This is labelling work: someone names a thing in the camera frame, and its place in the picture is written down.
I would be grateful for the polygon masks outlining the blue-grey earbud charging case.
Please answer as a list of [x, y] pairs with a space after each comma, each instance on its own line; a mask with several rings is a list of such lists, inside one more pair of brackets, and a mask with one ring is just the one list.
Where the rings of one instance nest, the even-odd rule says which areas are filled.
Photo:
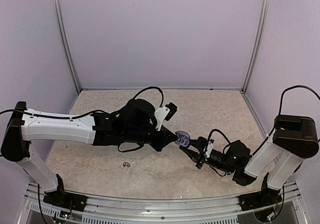
[[177, 135], [177, 140], [181, 140], [181, 145], [178, 145], [180, 147], [189, 148], [190, 146], [190, 135], [182, 130], [176, 131], [175, 134]]

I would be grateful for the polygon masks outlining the right aluminium frame post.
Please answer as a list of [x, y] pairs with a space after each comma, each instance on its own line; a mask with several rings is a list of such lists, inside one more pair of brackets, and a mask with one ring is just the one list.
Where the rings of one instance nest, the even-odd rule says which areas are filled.
[[250, 61], [249, 61], [249, 66], [247, 69], [247, 73], [244, 79], [244, 83], [242, 86], [242, 92], [245, 94], [248, 91], [250, 81], [253, 76], [254, 68], [256, 65], [256, 60], [259, 54], [262, 38], [263, 38], [263, 33], [264, 33], [264, 28], [265, 28], [265, 23], [266, 23], [266, 18], [268, 15], [268, 7], [269, 7], [269, 2], [270, 0], [262, 0], [261, 3], [261, 10], [259, 14], [259, 19], [258, 19], [258, 26], [256, 30], [256, 35], [254, 39], [254, 45], [252, 49], [252, 53], [250, 56]]

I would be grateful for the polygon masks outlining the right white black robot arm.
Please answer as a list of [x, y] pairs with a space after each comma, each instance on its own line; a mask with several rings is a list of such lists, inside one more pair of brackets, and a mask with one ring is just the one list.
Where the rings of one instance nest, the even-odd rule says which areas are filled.
[[233, 175], [233, 181], [241, 186], [253, 183], [279, 157], [277, 165], [265, 178], [266, 187], [256, 194], [256, 202], [266, 206], [275, 198], [275, 191], [282, 188], [303, 161], [319, 151], [316, 123], [312, 118], [279, 115], [274, 122], [271, 134], [254, 153], [240, 140], [228, 142], [220, 152], [214, 149], [211, 137], [191, 139], [184, 131], [176, 132], [175, 143], [198, 169], [207, 164], [214, 171]]

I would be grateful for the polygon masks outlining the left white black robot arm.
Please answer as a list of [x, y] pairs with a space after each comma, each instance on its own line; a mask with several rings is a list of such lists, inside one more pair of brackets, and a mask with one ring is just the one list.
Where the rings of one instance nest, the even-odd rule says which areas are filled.
[[163, 126], [177, 111], [174, 103], [155, 108], [143, 99], [131, 99], [112, 113], [93, 110], [83, 115], [43, 113], [21, 101], [12, 115], [1, 146], [2, 156], [16, 162], [59, 206], [70, 201], [63, 181], [41, 160], [31, 146], [33, 140], [73, 141], [92, 146], [117, 146], [135, 143], [138, 149], [150, 145], [161, 152], [177, 136]]

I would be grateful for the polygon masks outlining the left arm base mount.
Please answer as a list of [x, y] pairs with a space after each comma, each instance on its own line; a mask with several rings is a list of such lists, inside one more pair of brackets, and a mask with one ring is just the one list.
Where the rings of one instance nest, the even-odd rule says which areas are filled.
[[54, 191], [44, 192], [44, 202], [69, 209], [84, 212], [88, 197], [82, 194], [76, 194], [65, 191], [63, 179], [57, 174], [57, 188]]

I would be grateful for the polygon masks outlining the front aluminium rail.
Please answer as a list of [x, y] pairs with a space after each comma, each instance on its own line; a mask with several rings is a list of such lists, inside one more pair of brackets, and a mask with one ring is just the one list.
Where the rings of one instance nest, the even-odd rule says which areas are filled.
[[260, 209], [243, 211], [237, 195], [192, 199], [134, 199], [87, 194], [83, 211], [38, 202], [30, 183], [16, 223], [258, 223]]

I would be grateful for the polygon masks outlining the aluminium frame post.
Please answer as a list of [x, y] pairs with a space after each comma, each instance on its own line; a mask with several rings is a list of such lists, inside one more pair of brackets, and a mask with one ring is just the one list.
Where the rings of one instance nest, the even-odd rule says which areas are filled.
[[70, 45], [68, 42], [68, 37], [66, 34], [66, 29], [65, 29], [65, 24], [64, 24], [64, 18], [63, 18], [63, 12], [61, 8], [61, 2], [60, 0], [52, 0], [53, 2], [53, 7], [54, 7], [54, 14], [55, 14], [55, 19], [57, 22], [57, 28], [58, 28], [58, 33], [60, 36], [60, 41], [62, 44], [62, 49], [64, 52], [64, 56], [66, 59], [66, 64], [68, 67], [68, 70], [70, 72], [71, 80], [74, 85], [76, 93], [79, 95], [82, 91], [81, 84], [77, 75], [77, 71], [73, 62], [71, 50], [70, 50]]
[[245, 94], [248, 91], [250, 81], [253, 76], [254, 68], [256, 65], [256, 60], [259, 54], [262, 38], [263, 38], [263, 33], [264, 33], [264, 28], [265, 28], [265, 23], [266, 23], [266, 18], [268, 15], [268, 7], [269, 7], [269, 2], [270, 0], [262, 0], [261, 3], [261, 10], [259, 14], [259, 19], [258, 19], [258, 26], [256, 30], [256, 35], [254, 39], [254, 45], [252, 49], [252, 53], [250, 56], [250, 61], [249, 61], [249, 66], [247, 69], [247, 73], [244, 79], [244, 83], [242, 86], [242, 92]]

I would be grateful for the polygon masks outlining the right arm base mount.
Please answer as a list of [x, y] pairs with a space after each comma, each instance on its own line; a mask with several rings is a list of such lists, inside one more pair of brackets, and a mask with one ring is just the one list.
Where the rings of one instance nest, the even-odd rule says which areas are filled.
[[269, 173], [264, 176], [260, 191], [242, 194], [238, 197], [242, 211], [273, 205], [283, 200], [280, 195], [280, 190], [268, 188], [268, 176]]

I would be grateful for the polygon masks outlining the left aluminium frame post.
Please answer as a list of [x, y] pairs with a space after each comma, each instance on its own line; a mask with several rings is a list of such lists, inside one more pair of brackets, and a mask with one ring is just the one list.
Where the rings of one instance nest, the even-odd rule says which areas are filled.
[[77, 71], [73, 62], [71, 50], [70, 50], [70, 45], [68, 42], [68, 37], [66, 34], [66, 29], [65, 29], [65, 24], [64, 24], [64, 18], [63, 18], [63, 12], [61, 8], [61, 2], [60, 0], [52, 0], [53, 2], [53, 7], [54, 7], [54, 14], [55, 14], [55, 19], [57, 22], [57, 28], [58, 28], [58, 33], [60, 36], [60, 41], [62, 44], [62, 49], [64, 52], [64, 56], [66, 59], [66, 64], [68, 67], [68, 70], [70, 72], [71, 80], [74, 85], [76, 93], [79, 95], [82, 91], [81, 84], [77, 75]]

